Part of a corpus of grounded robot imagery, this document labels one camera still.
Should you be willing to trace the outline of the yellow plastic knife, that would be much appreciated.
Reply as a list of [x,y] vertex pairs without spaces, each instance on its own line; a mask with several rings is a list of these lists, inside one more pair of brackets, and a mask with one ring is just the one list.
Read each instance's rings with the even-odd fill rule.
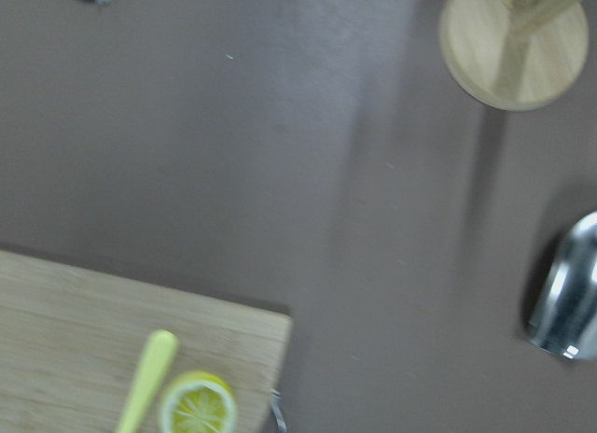
[[144,422],[178,350],[177,337],[168,330],[149,334],[139,356],[132,383],[115,428],[117,433],[136,432]]

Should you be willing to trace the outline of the thick lemon half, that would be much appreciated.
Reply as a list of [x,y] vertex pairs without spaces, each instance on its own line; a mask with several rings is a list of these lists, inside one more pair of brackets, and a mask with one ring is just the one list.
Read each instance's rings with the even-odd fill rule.
[[177,375],[163,390],[158,410],[160,432],[234,432],[238,404],[229,384],[210,372]]

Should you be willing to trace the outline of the bamboo cutting board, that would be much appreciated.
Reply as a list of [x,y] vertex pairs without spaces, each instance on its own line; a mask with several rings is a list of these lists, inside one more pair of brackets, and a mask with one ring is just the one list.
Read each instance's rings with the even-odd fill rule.
[[171,375],[218,375],[237,430],[258,432],[291,328],[286,314],[3,252],[1,428],[113,431],[147,337],[165,329],[179,341]]

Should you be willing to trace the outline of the wooden mug tree stand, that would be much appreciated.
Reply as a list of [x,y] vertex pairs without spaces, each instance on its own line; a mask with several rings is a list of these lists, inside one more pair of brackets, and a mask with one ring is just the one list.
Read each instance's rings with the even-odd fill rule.
[[579,78],[589,54],[584,0],[446,0],[438,35],[458,85],[500,110],[536,110]]

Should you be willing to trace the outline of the metal ice scoop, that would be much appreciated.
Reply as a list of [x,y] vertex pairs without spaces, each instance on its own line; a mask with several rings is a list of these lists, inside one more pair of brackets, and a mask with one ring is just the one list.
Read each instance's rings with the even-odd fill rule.
[[528,340],[570,360],[596,359],[596,214],[578,220],[558,243],[528,323]]

